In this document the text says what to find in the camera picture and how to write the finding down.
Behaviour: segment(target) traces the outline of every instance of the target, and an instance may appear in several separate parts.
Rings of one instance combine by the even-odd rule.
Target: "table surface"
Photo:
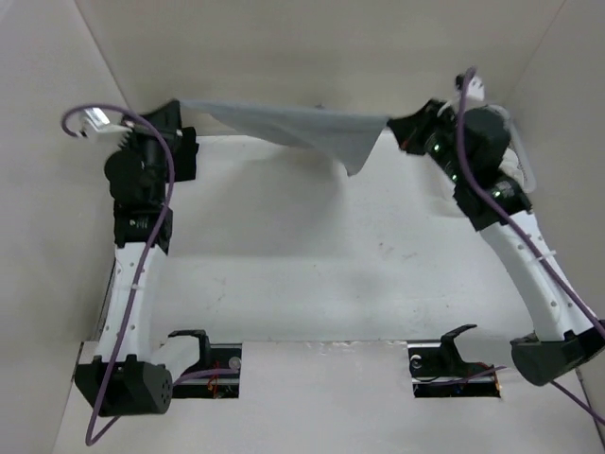
[[[212,341],[434,339],[465,323],[531,331],[493,251],[441,195],[427,158],[390,133],[360,174],[313,150],[200,137],[178,183],[152,332]]]

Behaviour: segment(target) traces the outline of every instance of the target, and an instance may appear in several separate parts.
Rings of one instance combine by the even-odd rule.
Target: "wire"
[[[215,361],[215,368],[218,369],[218,367],[218,361]],[[208,387],[209,391],[212,391],[213,399],[216,399],[216,396],[218,395],[218,374],[212,375],[208,380],[208,384],[206,386]]]
[[[417,381],[418,383],[432,383],[435,380],[437,380],[438,378],[441,378],[440,376],[434,376],[433,378],[428,378],[427,380],[421,380],[419,378],[414,378],[415,381]]]
[[[471,167],[469,166],[469,162],[466,157],[466,149],[464,147],[464,111],[466,110],[466,93],[469,88],[469,83],[471,79],[475,76],[476,68],[470,67],[466,70],[464,74],[464,81],[462,82],[462,89],[460,90],[460,102],[458,104],[458,122],[456,126],[456,148],[458,154],[458,161],[460,163],[460,169],[462,170],[462,174],[466,179],[466,182],[471,189],[483,200],[487,205],[493,209],[493,211],[507,224],[510,228],[526,243],[527,247],[531,250],[531,252],[535,255],[536,258],[543,258],[542,253],[538,249],[538,247],[533,243],[531,238],[524,232],[524,230],[517,224],[509,214],[502,208],[498,203],[496,203],[490,194],[488,194],[476,181],[473,172],[471,171]],[[593,314],[592,310],[588,305],[586,305],[581,298],[577,295],[577,293],[572,290],[567,283],[559,276],[559,274],[552,268],[552,266],[548,263],[547,260],[538,260],[542,266],[544,267],[546,273],[550,276],[550,278],[559,285],[559,287],[569,296],[572,302],[578,307],[578,309],[586,316],[586,318],[593,324],[596,331],[605,339],[605,328],[601,324],[600,320]],[[605,425],[605,419],[603,419],[600,415],[598,415],[595,411],[589,408],[586,404],[584,404],[581,400],[575,397],[569,390],[563,387],[563,385],[557,383],[556,381],[552,381],[552,385],[558,390],[562,391],[565,395],[567,395],[570,399],[580,405],[584,410],[586,410],[596,421],[600,424]]]
[[[485,375],[491,375],[497,371],[501,371],[502,369],[506,369],[506,366],[497,366],[497,367],[491,367],[489,369],[486,369],[485,371],[481,371],[478,374],[474,374],[471,376],[467,376],[466,378],[460,378],[457,380],[450,380],[450,381],[438,381],[437,383],[433,383],[432,386],[449,386],[449,385],[459,385],[459,384],[464,384],[467,383],[475,378],[480,378],[481,376],[485,376]]]
[[[573,400],[579,406],[581,406],[586,412],[588,412],[593,418],[595,418],[595,421],[597,421],[600,424],[602,424],[603,426],[605,426],[605,418],[603,418],[600,414],[598,414],[596,411],[594,411],[590,405],[587,405],[584,402],[582,402],[571,391],[569,391],[567,388],[565,388],[563,385],[559,384],[555,380],[551,381],[550,383],[552,384],[552,386],[557,388],[559,391],[561,391],[563,394],[565,394],[567,397],[569,397],[571,400]]]
[[[110,377],[112,375],[112,370],[113,370],[113,367],[115,366],[115,362],[117,361],[117,356],[120,351],[120,347],[122,345],[124,337],[126,335],[126,330],[128,329],[130,313],[132,312],[132,306],[134,304],[134,298],[136,296],[136,288],[139,283],[139,279],[141,278],[141,274],[143,272],[143,266],[145,265],[145,261],[149,254],[149,251],[151,250],[151,247],[160,232],[162,223],[164,222],[164,219],[168,213],[168,205],[170,203],[170,200],[172,199],[172,191],[174,189],[174,182],[175,182],[174,161],[172,159],[172,153],[170,152],[170,147],[168,146],[168,144],[166,143],[166,141],[164,140],[164,138],[162,137],[160,132],[149,121],[144,119],[138,113],[135,113],[124,107],[115,106],[112,104],[97,104],[97,103],[83,104],[80,106],[76,106],[63,114],[63,117],[61,118],[61,121],[60,121],[60,126],[61,126],[61,129],[63,130],[63,132],[65,132],[67,135],[70,135],[72,137],[80,137],[80,134],[71,131],[67,127],[67,122],[74,114],[77,114],[78,112],[81,112],[86,109],[92,109],[92,108],[98,108],[98,109],[102,109],[104,111],[118,112],[122,115],[125,115],[125,116],[129,117],[130,119],[132,119],[134,122],[147,128],[155,136],[155,138],[160,143],[162,150],[164,151],[167,166],[168,166],[168,189],[166,190],[164,205],[162,206],[160,215],[158,216],[158,219],[157,219],[155,225],[153,226],[151,233],[149,234],[149,238],[147,239],[147,242],[145,243],[145,248],[143,249],[143,252],[141,253],[141,258],[139,259],[139,263],[134,272],[134,277],[132,278],[132,287],[130,289],[129,298],[127,300],[126,308],[124,310],[124,318],[122,319],[122,324],[120,325],[120,329],[117,334],[117,339],[115,341],[115,346],[113,347],[112,354],[110,355],[110,360],[107,363],[107,368],[105,369],[105,374],[103,375],[103,378],[101,380],[101,385],[99,387],[98,394],[96,395],[95,404],[93,405],[93,413],[91,414],[91,418],[88,423],[88,427],[86,429],[85,442],[86,442],[87,446],[94,445],[107,432],[107,430],[109,430],[109,428],[111,426],[113,426],[113,424],[115,424],[115,422],[119,419],[119,417],[114,417],[103,429],[101,429],[97,433],[97,435],[93,435],[93,432],[95,431],[96,420],[101,411],[103,399],[105,398],[105,393],[107,392],[107,387],[108,387],[108,384],[110,381]],[[201,371],[200,373],[183,375],[183,376],[179,377],[175,381],[174,384],[176,385],[176,384],[182,383],[184,380],[199,378],[201,376],[218,375],[218,374],[232,374],[232,373],[233,373],[233,371],[231,371],[230,369]]]

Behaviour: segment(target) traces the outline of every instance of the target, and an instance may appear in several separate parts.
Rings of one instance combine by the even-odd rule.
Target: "gray cloth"
[[[182,100],[241,134],[274,144],[314,148],[342,163],[349,175],[361,170],[389,118],[304,107],[248,102]]]

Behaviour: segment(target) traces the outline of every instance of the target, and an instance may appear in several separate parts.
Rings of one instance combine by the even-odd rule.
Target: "white plastic part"
[[[504,121],[509,128],[512,149],[519,159],[518,168],[523,173],[523,190],[528,194],[532,193],[538,187],[536,176],[531,168],[529,158],[527,157],[526,148],[523,145],[523,140],[521,140],[521,135],[519,134],[519,131],[512,120],[512,115],[507,109],[497,104],[489,104],[488,108],[497,112],[502,116],[502,118],[504,118]]]
[[[474,76],[469,82],[466,97],[474,101],[485,100],[485,85],[483,85],[483,80],[479,76]]]
[[[454,183],[443,173],[443,171],[431,163],[429,170],[430,178],[435,179],[439,186],[439,194],[441,194],[445,203],[438,205],[439,214],[447,216],[449,218],[464,218],[464,214],[458,208],[456,201],[454,200]],[[519,160],[517,159],[516,153],[507,148],[504,153],[504,159],[500,164],[500,169],[510,177],[514,178],[522,188],[525,189],[524,175],[519,168]]]
[[[536,217],[523,212],[512,216],[512,219],[530,235],[544,256],[543,260],[569,285],[545,243]],[[592,327],[591,322],[550,278],[540,261],[509,225],[495,223],[480,234],[498,255],[519,290],[540,341],[561,341],[567,331],[579,334]]]
[[[79,117],[79,137],[85,137],[93,142],[115,141],[130,132],[131,126],[114,125],[102,109],[93,107],[82,111]]]
[[[164,345],[151,354],[150,359],[151,364],[163,364],[173,380],[198,361],[199,341],[193,336],[168,338]]]
[[[112,298],[107,313],[101,339],[96,347],[96,356],[108,362],[112,354],[120,324],[132,287],[132,278],[139,263],[145,243],[128,243],[122,249],[115,250],[115,271],[113,276]],[[129,327],[120,347],[117,361],[124,361],[127,355],[134,354],[140,361],[150,361],[151,343],[149,328],[151,310],[155,299],[155,288],[166,254],[158,246],[149,251],[144,271],[139,279],[134,304],[129,318]]]

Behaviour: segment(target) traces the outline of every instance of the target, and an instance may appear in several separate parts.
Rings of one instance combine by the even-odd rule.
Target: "robotic arm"
[[[458,337],[475,326],[464,326],[452,337],[456,338],[458,358],[514,366],[527,381],[543,386],[590,360],[605,347],[605,340],[540,263],[546,260],[567,283],[544,241],[527,195],[518,182],[499,169],[510,142],[502,117],[487,108],[464,113],[469,166],[479,185],[534,241],[540,258],[465,181],[456,153],[456,125],[454,110],[435,99],[415,114],[388,123],[401,150],[428,155],[455,184],[458,207],[504,264],[534,325],[533,333],[511,340],[508,346],[496,346],[493,358],[476,357],[480,347],[476,340],[465,342],[464,336]]]
[[[182,129],[179,102],[173,101],[143,117],[169,145],[176,181],[193,180],[198,150],[196,132],[193,128]],[[99,120],[98,113],[89,114],[87,122],[93,126],[93,132],[108,128],[107,121]],[[103,395],[98,412],[101,416],[164,413],[170,405],[173,385],[185,371],[191,372],[194,368],[207,372],[212,367],[208,359],[211,346],[201,330],[172,333],[161,348],[154,351],[151,347],[149,329],[155,286],[172,234],[170,210],[144,263],[137,264],[146,254],[149,246],[146,243],[154,237],[152,231],[164,206],[166,163],[157,136],[127,120],[122,123],[129,127],[130,133],[122,148],[105,165],[114,198],[116,249],[112,298],[95,358],[90,364],[79,364],[75,374],[76,385],[91,406]],[[582,313],[541,264],[546,261],[563,276],[545,244],[527,195],[518,182],[499,168],[510,141],[503,119],[485,108],[464,114],[469,166],[492,201],[531,236],[540,258],[535,257],[509,223],[481,199],[464,178],[457,156],[457,124],[456,112],[449,103],[431,99],[415,114],[393,118],[387,126],[401,150],[428,155],[455,184],[454,198],[459,208],[504,264],[527,306],[534,332],[520,339],[503,340],[493,349],[499,353],[489,358],[477,349],[479,342],[466,342],[465,336],[459,336],[475,325],[447,333],[441,338],[449,361],[446,367],[448,372],[453,372],[447,375],[465,377],[469,371],[477,370],[473,363],[464,361],[489,361],[513,366],[526,380],[542,386],[590,360],[605,348],[605,340],[586,313]],[[137,272],[140,278],[133,286]],[[133,290],[136,291],[130,305]],[[128,320],[129,326],[121,337],[123,320]],[[108,364],[112,364],[116,341],[121,347],[115,359],[116,367],[112,368]],[[108,370],[110,379],[104,388],[102,380]]]

